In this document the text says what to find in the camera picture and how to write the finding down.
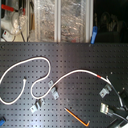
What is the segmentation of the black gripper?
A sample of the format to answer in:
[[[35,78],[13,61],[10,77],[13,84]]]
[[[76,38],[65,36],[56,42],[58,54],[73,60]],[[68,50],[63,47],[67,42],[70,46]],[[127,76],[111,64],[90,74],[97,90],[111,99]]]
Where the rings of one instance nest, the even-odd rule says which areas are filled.
[[[112,87],[109,84],[106,84],[105,87],[100,91],[99,95],[101,97],[105,97],[111,91],[112,91]],[[110,123],[108,128],[123,128],[123,127],[128,128],[128,90],[123,89],[119,93],[119,95],[123,101],[123,106],[122,107],[112,106],[110,108],[114,120]],[[100,107],[100,112],[103,114],[108,114],[109,107],[106,104],[102,103]]]

